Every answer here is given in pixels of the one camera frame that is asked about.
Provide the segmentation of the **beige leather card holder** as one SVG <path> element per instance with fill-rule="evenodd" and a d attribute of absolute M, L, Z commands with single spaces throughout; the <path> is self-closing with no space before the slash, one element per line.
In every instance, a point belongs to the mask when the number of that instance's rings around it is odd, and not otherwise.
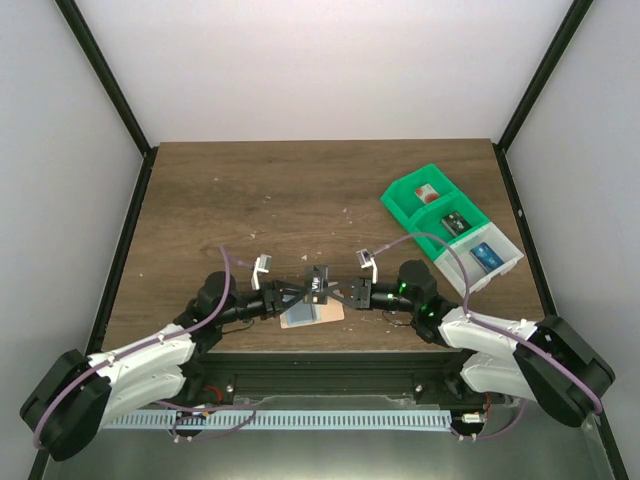
<path fill-rule="evenodd" d="M 344 308 L 340 302 L 307 304 L 300 301 L 280 315 L 280 327 L 282 329 L 307 327 L 342 321 L 344 318 Z"/>

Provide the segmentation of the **black VIP card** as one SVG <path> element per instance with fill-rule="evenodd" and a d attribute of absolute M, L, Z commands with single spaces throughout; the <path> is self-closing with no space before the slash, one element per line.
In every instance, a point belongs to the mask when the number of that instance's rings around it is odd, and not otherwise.
<path fill-rule="evenodd" d="M 304 296 L 303 301 L 311 305 L 325 305 L 328 286 L 328 266 L 310 265 L 306 267 L 304 276 Z"/>

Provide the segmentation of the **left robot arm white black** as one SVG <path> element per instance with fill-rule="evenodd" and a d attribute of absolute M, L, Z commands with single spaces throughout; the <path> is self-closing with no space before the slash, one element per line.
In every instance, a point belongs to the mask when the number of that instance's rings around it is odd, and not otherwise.
<path fill-rule="evenodd" d="M 83 450 L 112 420 L 167 401 L 174 408 L 202 404 L 198 360 L 236 321 L 279 316 L 305 299 L 324 299 L 326 280 L 304 285 L 262 283 L 246 292 L 227 271 L 210 274 L 185 310 L 160 331 L 115 350 L 63 353 L 20 409 L 36 448 L 63 461 Z"/>

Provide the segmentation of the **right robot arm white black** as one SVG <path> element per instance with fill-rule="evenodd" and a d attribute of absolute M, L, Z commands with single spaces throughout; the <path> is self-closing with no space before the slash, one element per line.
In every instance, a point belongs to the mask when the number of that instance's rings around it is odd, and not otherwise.
<path fill-rule="evenodd" d="M 338 295 L 328 268 L 305 271 L 310 303 L 333 298 L 354 310 L 408 313 L 410 326 L 424 342 L 464 350 L 459 377 L 468 389 L 537 402 L 553 419 L 579 427 L 603 410 L 612 385 L 612 369 L 562 318 L 539 322 L 506 320 L 472 312 L 439 294 L 437 281 L 421 260 L 404 262 L 393 283 L 375 277 L 348 282 L 352 294 Z"/>

